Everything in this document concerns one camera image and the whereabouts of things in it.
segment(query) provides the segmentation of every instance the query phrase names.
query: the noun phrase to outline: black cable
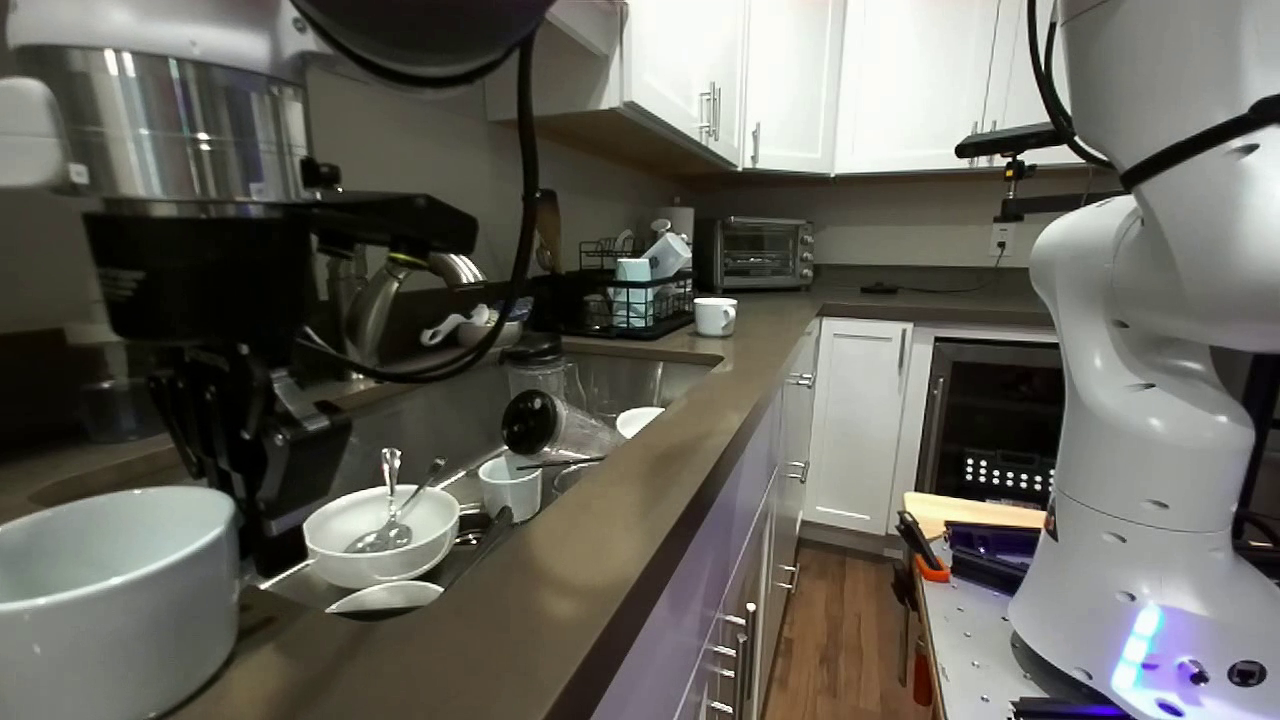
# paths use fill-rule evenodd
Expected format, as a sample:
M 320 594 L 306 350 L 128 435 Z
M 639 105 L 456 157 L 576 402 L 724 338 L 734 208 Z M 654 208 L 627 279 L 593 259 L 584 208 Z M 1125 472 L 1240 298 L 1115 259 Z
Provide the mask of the black cable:
M 1056 47 L 1056 21 L 1050 21 L 1050 44 L 1045 44 L 1045 55 L 1039 55 L 1039 0 L 1027 0 L 1027 52 L 1032 52 L 1032 76 L 1036 76 L 1039 105 L 1045 105 L 1052 130 L 1067 141 L 1067 150 L 1084 166 L 1114 167 L 1102 153 L 1080 144 L 1075 122 L 1066 107 L 1066 100 L 1056 93 L 1056 79 L 1052 79 L 1052 47 Z
M 542 157 L 537 157 L 537 130 L 532 130 L 532 39 L 537 39 L 537 33 L 527 33 L 520 39 L 520 69 L 515 69 L 515 137 L 520 137 L 520 183 L 524 183 L 520 189 L 520 243 L 515 243 L 515 263 L 514 263 L 495 324 L 479 338 L 479 344 L 472 344 L 431 368 L 412 368 L 412 372 L 374 368 L 374 363 L 362 363 L 362 361 L 351 361 L 329 344 L 315 344 L 315 342 L 301 342 L 301 350 L 329 355 L 332 363 L 345 363 L 351 372 L 363 372 L 368 382 L 382 382 L 382 384 L 437 384 L 437 382 L 470 372 L 472 363 L 479 363 L 479 355 L 490 355 L 490 350 L 499 342 L 514 308 L 515 308 L 515 301 L 524 298 L 527 259 L 532 259 L 537 189 L 542 189 Z

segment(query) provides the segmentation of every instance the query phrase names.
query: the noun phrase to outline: oven door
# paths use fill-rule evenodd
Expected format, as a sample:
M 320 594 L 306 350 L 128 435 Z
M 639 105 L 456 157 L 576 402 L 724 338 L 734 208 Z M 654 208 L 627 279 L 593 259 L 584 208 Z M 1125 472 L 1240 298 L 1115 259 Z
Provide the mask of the oven door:
M 1060 419 L 1066 372 L 1056 344 L 937 342 L 919 490 L 1045 509 Z
M 730 217 L 719 231 L 719 289 L 804 289 L 811 236 L 804 219 Z

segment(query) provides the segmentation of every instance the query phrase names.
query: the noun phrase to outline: cabinet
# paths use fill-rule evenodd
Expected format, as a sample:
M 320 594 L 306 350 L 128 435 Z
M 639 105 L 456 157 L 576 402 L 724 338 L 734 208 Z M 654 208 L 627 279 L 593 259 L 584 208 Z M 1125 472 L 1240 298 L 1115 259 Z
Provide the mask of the cabinet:
M 1050 37 L 1056 6 L 1039 0 L 1039 52 Z M 1072 107 L 1072 79 L 1066 66 L 1066 37 L 1056 37 L 1052 52 L 1052 76 L 1060 100 Z M 1032 76 L 1032 52 L 1027 52 L 1027 0 L 1002 0 L 998 6 L 998 47 L 994 47 L 994 76 L 987 76 L 987 130 L 1015 130 L 1015 126 L 1050 126 L 1036 76 Z M 1027 153 L 1032 166 L 1080 166 L 1072 150 L 1039 150 Z
M 798 342 L 781 403 L 781 454 L 770 486 L 770 527 L 760 559 L 760 640 L 757 640 L 757 689 L 770 689 L 774 657 L 788 599 L 799 583 L 798 539 L 810 486 L 810 435 L 811 435 L 811 384 L 815 384 L 815 324 Z
M 615 0 L 611 52 L 593 55 L 565 33 L 537 44 L 537 117 L 608 117 L 654 126 L 719 166 L 746 153 L 746 37 L 750 0 Z M 490 117 L 515 117 L 515 69 L 490 79 Z
M 833 174 L 846 0 L 754 0 L 746 167 Z
M 994 44 L 998 0 L 847 0 L 836 174 L 967 167 Z
M 558 0 L 548 21 L 598 55 L 608 55 L 615 44 L 611 0 Z
M 1045 126 L 1025 0 L 851 0 L 841 69 L 836 174 L 951 174 L 978 130 Z M 1072 166 L 1067 150 L 1027 153 Z
M 811 419 L 810 330 L 593 717 L 760 717 L 798 583 Z
M 804 520 L 884 537 L 896 509 L 911 324 L 826 319 Z

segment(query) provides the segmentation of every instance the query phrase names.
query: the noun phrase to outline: white cabinet door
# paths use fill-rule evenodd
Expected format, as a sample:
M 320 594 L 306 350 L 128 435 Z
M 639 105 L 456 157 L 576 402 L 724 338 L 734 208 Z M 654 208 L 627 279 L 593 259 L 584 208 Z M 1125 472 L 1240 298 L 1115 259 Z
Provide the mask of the white cabinet door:
M 911 324 L 826 319 L 804 520 L 884 537 Z
M 750 0 L 632 0 L 624 105 L 742 166 Z
M 700 137 L 709 93 L 700 21 L 700 6 L 624 6 L 624 100 L 674 126 L 679 137 Z
M 847 0 L 836 174 L 967 167 L 998 0 Z
M 750 167 L 833 174 L 846 0 L 754 0 Z
M 1015 130 L 1015 126 L 1050 126 L 1036 76 L 1032 76 L 1032 52 L 1027 52 L 1027 0 L 1002 0 L 998 6 L 998 47 L 994 47 L 994 83 L 987 83 L 987 107 L 984 122 L 987 130 Z M 1050 37 L 1056 6 L 1039 0 L 1039 52 Z M 1056 37 L 1052 52 L 1052 76 L 1060 100 L 1072 107 L 1072 79 L 1066 66 L 1066 39 Z M 1025 161 L 1032 166 L 1080 166 L 1072 150 L 1045 150 L 1027 153 Z

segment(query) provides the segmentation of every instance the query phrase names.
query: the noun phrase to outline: white plate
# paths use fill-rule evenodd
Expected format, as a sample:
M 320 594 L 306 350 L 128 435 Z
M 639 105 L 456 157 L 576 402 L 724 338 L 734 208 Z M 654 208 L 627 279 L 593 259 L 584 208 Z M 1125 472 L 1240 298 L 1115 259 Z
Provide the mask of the white plate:
M 409 607 L 427 607 L 441 595 L 444 595 L 441 583 L 397 578 L 386 583 L 368 583 L 368 590 L 329 604 L 326 612 L 329 616 L 409 612 Z
M 663 412 L 663 407 L 627 407 L 627 412 L 615 417 L 611 429 L 615 429 L 624 439 L 632 439 L 632 435 L 639 435 L 645 425 L 654 425 L 659 412 Z

